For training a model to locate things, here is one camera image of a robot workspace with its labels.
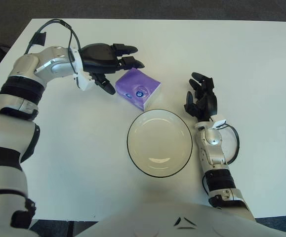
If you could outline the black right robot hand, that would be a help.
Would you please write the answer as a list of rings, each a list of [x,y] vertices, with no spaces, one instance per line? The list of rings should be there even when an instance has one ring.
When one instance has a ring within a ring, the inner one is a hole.
[[[189,84],[194,90],[188,91],[186,95],[185,111],[198,122],[209,121],[211,116],[217,114],[217,98],[213,92],[213,78],[206,77],[200,73],[192,72]]]

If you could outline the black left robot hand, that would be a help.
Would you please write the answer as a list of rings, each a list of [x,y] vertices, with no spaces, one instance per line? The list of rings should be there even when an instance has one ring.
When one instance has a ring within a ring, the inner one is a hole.
[[[136,53],[135,46],[115,43],[94,43],[84,46],[79,51],[85,72],[88,72],[95,84],[107,93],[114,95],[115,89],[106,74],[114,74],[120,70],[144,68],[144,64],[130,54]]]

